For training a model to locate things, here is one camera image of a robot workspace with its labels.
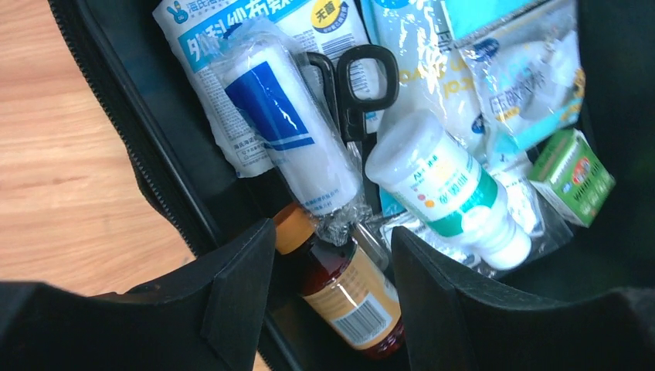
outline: black scissors handle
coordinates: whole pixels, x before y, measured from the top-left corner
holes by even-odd
[[[334,65],[329,58],[324,54],[309,52],[307,53],[309,64],[317,67],[321,71],[321,79],[323,80],[323,95],[327,101],[327,108],[330,110],[330,116],[337,125],[337,129],[341,130],[338,122],[339,103],[337,100],[337,87],[336,87],[336,73],[334,72]]]
[[[387,87],[385,95],[376,99],[361,99],[351,84],[350,67],[358,60],[377,60],[385,68]],[[399,71],[393,53],[377,45],[356,46],[347,50],[337,64],[338,114],[341,137],[344,142],[365,141],[367,138],[365,115],[385,110],[398,99]]]

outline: small box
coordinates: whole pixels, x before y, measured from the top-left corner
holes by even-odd
[[[528,176],[570,223],[590,226],[616,183],[578,130],[558,131]]]

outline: bandage roll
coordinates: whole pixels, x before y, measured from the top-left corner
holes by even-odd
[[[315,216],[324,216],[353,200],[361,174],[289,52],[275,40],[262,39],[233,62],[221,83],[264,140],[298,201]]]

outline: brown bottle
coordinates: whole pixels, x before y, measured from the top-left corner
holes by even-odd
[[[393,284],[353,243],[336,247],[314,234],[311,219],[292,204],[278,213],[276,248],[296,275],[297,291],[354,349],[383,359],[405,341]]]

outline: orange bottle cap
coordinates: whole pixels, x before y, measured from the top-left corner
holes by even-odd
[[[282,209],[273,221],[277,232],[275,248],[282,255],[293,252],[314,234],[310,217],[296,203]]]

